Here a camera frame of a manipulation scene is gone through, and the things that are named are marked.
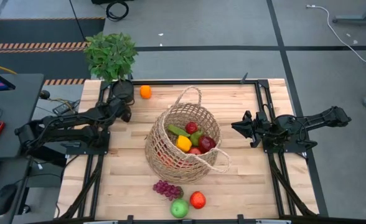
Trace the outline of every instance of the white cable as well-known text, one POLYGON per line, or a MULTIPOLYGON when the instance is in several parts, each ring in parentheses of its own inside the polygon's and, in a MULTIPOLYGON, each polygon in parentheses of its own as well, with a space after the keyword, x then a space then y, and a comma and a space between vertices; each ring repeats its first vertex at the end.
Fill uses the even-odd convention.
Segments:
POLYGON ((338 38, 338 40, 343 43, 346 47, 348 47, 350 50, 352 50, 363 62, 366 62, 366 60, 364 60, 349 44, 346 44, 341 38, 339 38, 338 34, 335 32, 334 28, 332 28, 332 26, 330 25, 330 12, 321 6, 315 6, 315 5, 306 5, 306 7, 308 9, 322 9, 324 11, 327 12, 327 25, 328 27, 330 27, 330 29, 333 31, 333 33, 335 34, 335 36, 338 38))

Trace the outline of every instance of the gray floor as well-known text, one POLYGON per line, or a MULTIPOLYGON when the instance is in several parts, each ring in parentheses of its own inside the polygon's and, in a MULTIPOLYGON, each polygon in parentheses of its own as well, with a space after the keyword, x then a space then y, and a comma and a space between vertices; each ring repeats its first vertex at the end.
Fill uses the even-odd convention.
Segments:
MULTIPOLYGON (((78 17, 103 16, 89 0, 73 0, 78 17)), ((366 0, 273 0, 284 44, 341 45, 326 25, 326 7, 333 15, 362 14, 366 0)), ((276 45, 266 1, 261 0, 137 0, 128 3, 128 17, 106 21, 105 33, 131 34, 139 47, 188 45, 276 45)), ((9 0, 2 18, 73 17, 68 1, 9 0)), ((366 26, 333 24, 347 42, 366 45, 366 26)), ((359 52, 366 58, 366 52, 359 52)), ((353 121, 346 128, 311 132, 322 189, 331 217, 366 218, 366 64, 352 52, 288 52, 304 114, 337 105, 353 121)), ((133 67, 139 78, 285 78, 279 52, 175 51, 140 52, 133 67)), ((82 86, 47 86, 54 97, 80 98, 82 86)), ((51 110, 55 103, 39 101, 51 110)), ((39 110, 35 117, 48 115, 39 110)), ((35 189, 28 204, 33 212, 15 219, 27 223, 50 219, 57 189, 35 189), (37 198, 46 201, 39 205, 37 198)))

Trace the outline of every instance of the computer mouse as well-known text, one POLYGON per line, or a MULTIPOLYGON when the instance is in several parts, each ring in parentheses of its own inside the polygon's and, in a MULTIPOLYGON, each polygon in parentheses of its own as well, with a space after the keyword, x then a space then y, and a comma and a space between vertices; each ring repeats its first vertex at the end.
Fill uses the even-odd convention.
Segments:
POLYGON ((17 192, 15 184, 7 184, 0 190, 0 215, 9 211, 17 192))

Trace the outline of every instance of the plant pot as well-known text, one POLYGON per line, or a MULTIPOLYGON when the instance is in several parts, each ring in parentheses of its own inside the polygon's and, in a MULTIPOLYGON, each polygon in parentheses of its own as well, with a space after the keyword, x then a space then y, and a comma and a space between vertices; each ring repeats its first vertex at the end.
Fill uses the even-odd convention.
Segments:
POLYGON ((118 80, 112 86, 113 95, 127 103, 133 100, 134 87, 131 80, 118 80))

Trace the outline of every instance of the wooden table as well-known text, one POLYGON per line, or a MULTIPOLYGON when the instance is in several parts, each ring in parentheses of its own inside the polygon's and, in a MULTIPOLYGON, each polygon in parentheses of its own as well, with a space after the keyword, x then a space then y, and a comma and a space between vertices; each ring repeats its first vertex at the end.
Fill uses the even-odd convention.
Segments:
MULTIPOLYGON (((269 79, 274 110, 277 115, 292 114, 285 80, 269 79)), ((83 87, 80 112, 94 107, 98 100, 101 81, 86 81, 83 87)), ((267 155, 261 147, 251 148, 245 139, 231 128, 230 123, 240 121, 246 110, 259 111, 253 85, 196 85, 202 90, 203 106, 213 113, 222 129, 221 149, 232 158, 232 167, 225 174, 211 171, 194 184, 181 185, 188 200, 191 193, 200 190, 207 197, 203 209, 190 208, 186 218, 236 219, 277 218, 275 195, 271 182, 267 155)), ((169 213, 170 201, 152 190, 159 178, 148 166, 144 156, 145 138, 155 119, 172 105, 187 85, 154 85, 152 97, 144 100, 135 87, 136 103, 131 107, 129 123, 117 119, 110 126, 109 153, 104 158, 98 195, 96 220, 174 219, 169 213)), ((183 102, 196 102, 197 94, 190 91, 183 102)), ((317 213, 316 199, 306 161, 296 154, 286 154, 289 179, 296 193, 313 212, 317 213)), ((80 156, 65 170, 59 195, 61 214, 75 200, 82 189, 87 156, 80 156)), ((226 160, 218 157, 216 167, 223 169, 226 160)), ((284 211, 288 214, 286 194, 281 188, 284 211)), ((89 214, 92 193, 89 192, 85 215, 89 214)))

